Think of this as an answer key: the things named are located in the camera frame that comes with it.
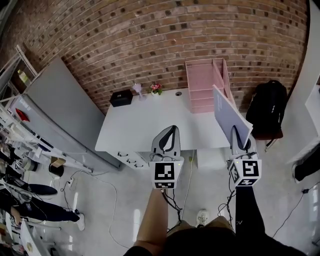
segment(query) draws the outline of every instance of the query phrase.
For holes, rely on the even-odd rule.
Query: khaki shorts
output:
[[[233,231],[232,227],[228,223],[227,219],[223,216],[219,216],[215,218],[213,221],[205,225],[204,227],[211,227],[211,228],[225,228]],[[195,226],[191,226],[188,222],[182,221],[179,226],[174,227],[170,232],[167,234],[167,236],[171,236],[173,233],[180,231],[180,230],[188,230],[188,229],[195,229]]]

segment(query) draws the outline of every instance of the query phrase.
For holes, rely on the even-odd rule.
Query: potted plant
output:
[[[160,83],[151,85],[151,94],[153,96],[162,94],[162,85]]]

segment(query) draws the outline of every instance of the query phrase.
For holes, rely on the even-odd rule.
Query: brick wall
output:
[[[9,18],[0,67],[24,43],[45,67],[62,57],[106,113],[113,92],[153,82],[188,86],[185,61],[224,58],[237,105],[255,86],[288,90],[303,59],[306,0],[28,0]]]

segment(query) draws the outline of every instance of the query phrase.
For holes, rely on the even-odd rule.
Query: black box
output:
[[[133,98],[132,92],[128,90],[122,90],[114,92],[110,98],[110,103],[114,107],[130,105]]]

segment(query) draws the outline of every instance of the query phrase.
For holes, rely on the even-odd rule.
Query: gray refrigerator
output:
[[[55,58],[10,106],[26,114],[23,124],[66,155],[99,171],[121,162],[95,151],[105,115],[89,98],[60,58]]]

